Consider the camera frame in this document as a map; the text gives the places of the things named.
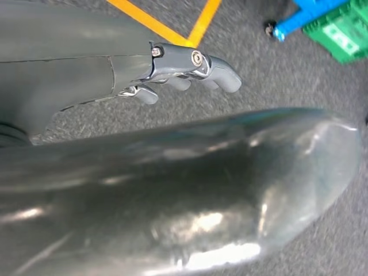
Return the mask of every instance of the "yellow floor tape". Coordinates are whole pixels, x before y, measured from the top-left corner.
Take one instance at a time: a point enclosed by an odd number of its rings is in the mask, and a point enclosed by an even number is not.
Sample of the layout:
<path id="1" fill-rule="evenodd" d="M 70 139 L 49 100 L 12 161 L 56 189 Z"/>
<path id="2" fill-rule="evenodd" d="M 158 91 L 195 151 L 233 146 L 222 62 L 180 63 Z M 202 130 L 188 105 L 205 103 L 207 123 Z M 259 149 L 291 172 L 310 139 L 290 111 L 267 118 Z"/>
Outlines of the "yellow floor tape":
<path id="1" fill-rule="evenodd" d="M 170 43 L 197 48 L 222 0 L 207 0 L 189 38 L 182 37 L 128 0 L 107 0 L 109 3 L 130 16 Z"/>

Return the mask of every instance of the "green plastic crate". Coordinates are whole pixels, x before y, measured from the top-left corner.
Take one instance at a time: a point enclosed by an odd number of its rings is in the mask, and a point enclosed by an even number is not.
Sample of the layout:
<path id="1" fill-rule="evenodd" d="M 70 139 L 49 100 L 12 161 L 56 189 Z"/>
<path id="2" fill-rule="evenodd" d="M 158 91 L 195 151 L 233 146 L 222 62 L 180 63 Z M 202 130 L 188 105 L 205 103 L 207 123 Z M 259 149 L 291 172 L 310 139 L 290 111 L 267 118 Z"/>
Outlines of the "green plastic crate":
<path id="1" fill-rule="evenodd" d="M 368 56 L 368 0 L 351 0 L 311 22 L 303 32 L 341 63 Z"/>

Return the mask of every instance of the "gray robotic arm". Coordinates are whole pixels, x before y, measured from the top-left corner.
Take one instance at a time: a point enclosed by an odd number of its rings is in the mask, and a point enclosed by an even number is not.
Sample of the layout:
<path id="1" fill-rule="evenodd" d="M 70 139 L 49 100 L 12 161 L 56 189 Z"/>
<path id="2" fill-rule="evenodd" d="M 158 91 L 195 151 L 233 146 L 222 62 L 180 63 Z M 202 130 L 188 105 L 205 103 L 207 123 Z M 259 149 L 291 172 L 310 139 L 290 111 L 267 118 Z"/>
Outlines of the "gray robotic arm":
<path id="1" fill-rule="evenodd" d="M 228 92 L 241 85 L 223 60 L 151 40 L 127 17 L 2 2 L 0 124 L 35 135 L 53 114 L 78 104 L 118 95 L 154 104 L 151 82 L 186 90 L 196 79 Z"/>

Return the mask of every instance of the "blue plastic frame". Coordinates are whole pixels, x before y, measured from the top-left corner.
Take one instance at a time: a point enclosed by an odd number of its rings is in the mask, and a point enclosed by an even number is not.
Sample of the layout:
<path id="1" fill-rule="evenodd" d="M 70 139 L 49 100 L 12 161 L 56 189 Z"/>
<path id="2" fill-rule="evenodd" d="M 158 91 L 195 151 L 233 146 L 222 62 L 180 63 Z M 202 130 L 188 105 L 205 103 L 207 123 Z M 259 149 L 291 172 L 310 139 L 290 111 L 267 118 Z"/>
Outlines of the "blue plastic frame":
<path id="1" fill-rule="evenodd" d="M 273 35 L 280 41 L 285 40 L 287 35 L 302 28 L 330 10 L 341 6 L 349 0 L 293 0 L 300 9 L 285 20 L 278 22 Z"/>

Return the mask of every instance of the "bolt head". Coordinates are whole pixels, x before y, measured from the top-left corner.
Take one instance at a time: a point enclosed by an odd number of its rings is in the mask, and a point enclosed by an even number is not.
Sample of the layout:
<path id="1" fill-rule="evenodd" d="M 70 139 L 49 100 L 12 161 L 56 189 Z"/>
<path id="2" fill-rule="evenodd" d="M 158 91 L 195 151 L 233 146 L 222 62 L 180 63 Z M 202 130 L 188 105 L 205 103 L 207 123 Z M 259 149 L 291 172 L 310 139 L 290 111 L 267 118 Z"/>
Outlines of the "bolt head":
<path id="1" fill-rule="evenodd" d="M 201 66 L 203 62 L 203 56 L 200 51 L 194 50 L 192 53 L 192 62 L 195 66 Z"/>
<path id="2" fill-rule="evenodd" d="M 152 49 L 152 56 L 157 58 L 158 56 L 162 56 L 162 50 L 159 47 L 154 47 Z"/>

